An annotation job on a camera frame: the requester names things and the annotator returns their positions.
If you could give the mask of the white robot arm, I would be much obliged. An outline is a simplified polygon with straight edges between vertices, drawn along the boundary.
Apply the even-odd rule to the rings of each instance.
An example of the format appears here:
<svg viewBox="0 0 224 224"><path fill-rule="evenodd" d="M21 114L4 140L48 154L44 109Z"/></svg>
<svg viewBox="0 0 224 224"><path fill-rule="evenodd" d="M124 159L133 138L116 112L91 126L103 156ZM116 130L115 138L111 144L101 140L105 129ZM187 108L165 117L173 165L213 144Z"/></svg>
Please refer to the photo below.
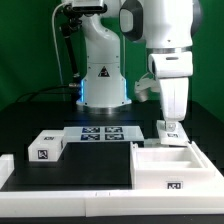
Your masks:
<svg viewBox="0 0 224 224"><path fill-rule="evenodd" d="M135 84L147 100L147 89L160 93L165 128L175 130L186 116L189 77L193 74L192 36L200 26L199 0L61 0L69 28L84 32L87 74L81 79L82 108L114 110L129 105L120 72L120 39L101 20L115 17L123 36L146 46L153 75Z"/></svg>

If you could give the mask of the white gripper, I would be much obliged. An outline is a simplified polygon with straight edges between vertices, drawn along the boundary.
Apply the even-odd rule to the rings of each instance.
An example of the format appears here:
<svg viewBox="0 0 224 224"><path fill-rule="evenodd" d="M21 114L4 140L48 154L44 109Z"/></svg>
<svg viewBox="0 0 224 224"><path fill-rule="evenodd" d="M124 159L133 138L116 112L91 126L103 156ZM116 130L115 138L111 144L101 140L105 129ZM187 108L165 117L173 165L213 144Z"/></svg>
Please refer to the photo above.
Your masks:
<svg viewBox="0 0 224 224"><path fill-rule="evenodd" d="M174 131L178 121L185 118L189 79L159 79L160 100L166 131Z"/></svg>

